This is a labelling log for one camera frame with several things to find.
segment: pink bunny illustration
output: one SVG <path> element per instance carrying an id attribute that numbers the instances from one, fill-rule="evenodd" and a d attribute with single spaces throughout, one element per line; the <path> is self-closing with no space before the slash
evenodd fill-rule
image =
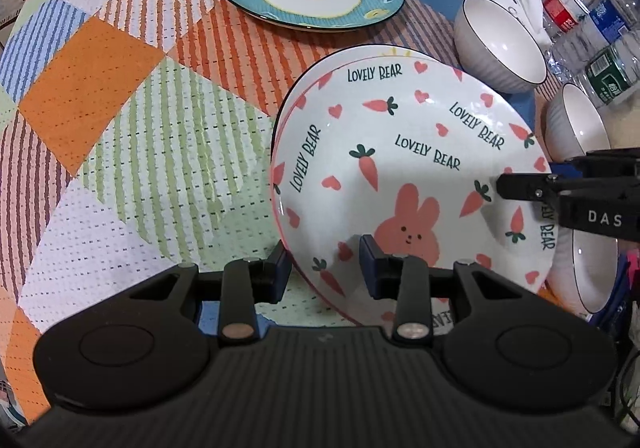
<path id="1" fill-rule="evenodd" d="M 403 185 L 396 198 L 396 214 L 378 226 L 374 238 L 387 254 L 412 254 L 433 267 L 440 248 L 431 229 L 440 216 L 440 205 L 433 197 L 426 198 L 419 208 L 418 203 L 415 184 Z"/>

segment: bottle label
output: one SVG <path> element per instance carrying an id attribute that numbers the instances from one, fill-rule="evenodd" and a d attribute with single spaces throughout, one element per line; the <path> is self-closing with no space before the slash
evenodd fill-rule
<path id="1" fill-rule="evenodd" d="M 610 0 L 602 0 L 595 8 L 591 9 L 589 16 L 609 43 L 614 43 L 629 31 L 624 19 Z"/>
<path id="2" fill-rule="evenodd" d="M 563 32 L 571 31 L 587 15 L 576 0 L 545 0 L 543 5 L 546 14 Z"/>
<path id="3" fill-rule="evenodd" d="M 587 79 L 598 97 L 609 104 L 613 98 L 622 94 L 631 83 L 626 77 L 622 60 L 613 46 L 598 54 L 586 67 Z"/>

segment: tablecloth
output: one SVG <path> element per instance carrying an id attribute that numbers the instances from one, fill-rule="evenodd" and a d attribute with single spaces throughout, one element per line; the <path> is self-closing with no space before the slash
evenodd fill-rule
<path id="1" fill-rule="evenodd" d="M 273 119 L 310 65 L 365 42 L 457 65 L 461 1 L 406 0 L 331 35 L 226 0 L 27 0 L 0 57 L 0 360 L 27 420 L 48 407 L 31 353 L 54 323 L 177 262 L 219 269 L 276 244 Z M 557 88 L 513 103 L 531 120 Z M 295 273 L 257 307 L 263 327 L 348 324 Z M 207 304 L 201 328 L 215 319 Z"/>

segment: green bottle label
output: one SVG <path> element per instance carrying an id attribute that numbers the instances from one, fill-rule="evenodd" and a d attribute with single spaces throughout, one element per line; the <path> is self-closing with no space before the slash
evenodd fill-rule
<path id="1" fill-rule="evenodd" d="M 609 104 L 631 86 L 618 51 L 612 45 L 598 54 L 585 67 L 585 72 L 591 87 L 605 104 Z"/>

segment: screw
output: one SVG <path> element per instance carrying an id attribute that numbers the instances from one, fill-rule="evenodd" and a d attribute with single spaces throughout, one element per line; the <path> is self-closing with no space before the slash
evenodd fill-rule
<path id="1" fill-rule="evenodd" d="M 405 340 L 420 340 L 429 334 L 429 328 L 422 323 L 403 323 L 396 329 L 398 335 Z"/>

